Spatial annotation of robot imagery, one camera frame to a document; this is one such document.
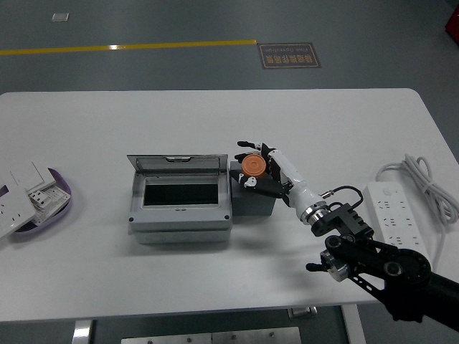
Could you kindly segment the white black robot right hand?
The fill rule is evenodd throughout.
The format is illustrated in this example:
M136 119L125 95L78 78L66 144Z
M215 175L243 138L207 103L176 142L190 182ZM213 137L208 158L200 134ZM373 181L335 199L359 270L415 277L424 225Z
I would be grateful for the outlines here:
M313 225L328 213L323 197L311 190L298 169L280 150L265 143L243 140L237 145L252 149L235 156L241 168L230 173L243 188L284 200L288 207L295 209L296 216L304 224Z

